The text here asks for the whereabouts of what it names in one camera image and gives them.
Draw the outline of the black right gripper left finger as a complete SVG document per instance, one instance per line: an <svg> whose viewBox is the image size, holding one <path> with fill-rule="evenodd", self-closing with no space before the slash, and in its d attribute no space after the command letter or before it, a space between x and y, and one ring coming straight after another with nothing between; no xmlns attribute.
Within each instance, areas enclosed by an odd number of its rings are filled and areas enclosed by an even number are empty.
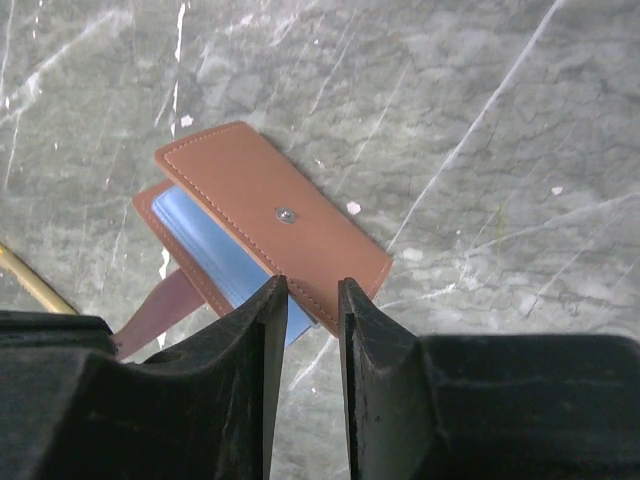
<svg viewBox="0 0 640 480"><path fill-rule="evenodd" d="M5 479L266 479L288 285L145 362L123 363L98 317L1 315Z"/></svg>

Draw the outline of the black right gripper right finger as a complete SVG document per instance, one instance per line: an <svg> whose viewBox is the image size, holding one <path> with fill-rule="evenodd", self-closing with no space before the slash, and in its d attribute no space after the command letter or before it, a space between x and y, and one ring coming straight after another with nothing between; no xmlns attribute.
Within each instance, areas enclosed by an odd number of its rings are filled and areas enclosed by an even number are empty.
<svg viewBox="0 0 640 480"><path fill-rule="evenodd" d="M417 336L339 283L354 479L635 479L639 346L614 335Z"/></svg>

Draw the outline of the brown leather card holder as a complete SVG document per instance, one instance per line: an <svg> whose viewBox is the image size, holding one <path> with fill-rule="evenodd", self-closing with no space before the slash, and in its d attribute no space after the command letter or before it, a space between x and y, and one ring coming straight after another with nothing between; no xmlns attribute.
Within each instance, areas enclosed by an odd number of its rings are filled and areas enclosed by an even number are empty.
<svg viewBox="0 0 640 480"><path fill-rule="evenodd" d="M133 204L177 267L116 333L120 358L202 306L231 313L278 275L286 342L314 325L337 334L339 282L351 277L374 297L386 279L391 257L247 123L176 140L154 158L165 178Z"/></svg>

